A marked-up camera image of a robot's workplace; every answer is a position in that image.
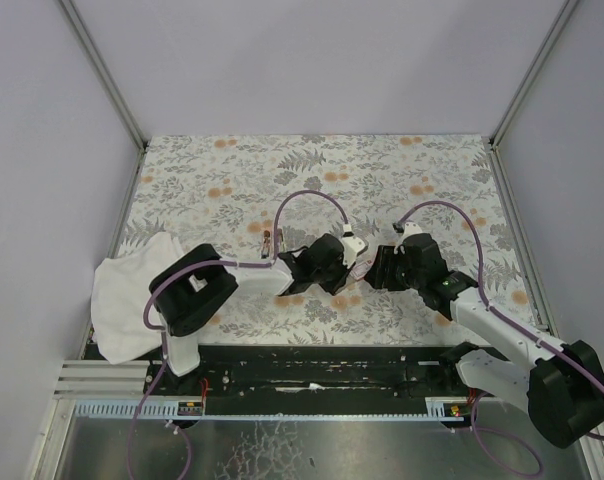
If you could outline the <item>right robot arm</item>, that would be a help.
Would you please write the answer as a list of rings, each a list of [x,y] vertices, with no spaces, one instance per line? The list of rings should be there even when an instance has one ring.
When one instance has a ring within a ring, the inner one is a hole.
[[[471,330],[498,357],[463,343],[453,350],[462,382],[525,412],[552,445],[566,448],[604,423],[604,372],[595,350],[503,319],[472,277],[448,268],[428,233],[381,246],[365,276],[376,290],[414,290],[423,303]]]

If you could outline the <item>red white staple box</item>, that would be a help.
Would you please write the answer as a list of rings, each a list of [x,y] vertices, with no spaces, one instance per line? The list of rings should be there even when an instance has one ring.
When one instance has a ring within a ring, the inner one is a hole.
[[[357,262],[350,272],[350,277],[355,282],[362,280],[366,276],[368,271],[371,269],[373,263],[374,263],[374,261],[371,259],[362,260],[362,261]]]

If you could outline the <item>pink small object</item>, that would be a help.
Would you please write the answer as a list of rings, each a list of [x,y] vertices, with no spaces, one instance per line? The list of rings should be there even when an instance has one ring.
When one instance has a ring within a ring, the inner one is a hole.
[[[264,230],[260,252],[260,256],[262,259],[267,259],[270,256],[271,243],[271,232],[269,230]]]

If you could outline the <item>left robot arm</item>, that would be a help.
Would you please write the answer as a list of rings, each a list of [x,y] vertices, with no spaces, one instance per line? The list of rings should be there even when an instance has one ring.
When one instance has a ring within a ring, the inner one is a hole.
[[[313,285],[334,295],[366,250],[366,242],[351,231],[341,237],[326,233],[311,246],[279,253],[268,263],[224,259],[212,245],[201,244],[151,281],[143,321],[152,329],[150,311],[159,313],[163,360],[182,377],[200,365],[197,332],[229,299],[295,296]]]

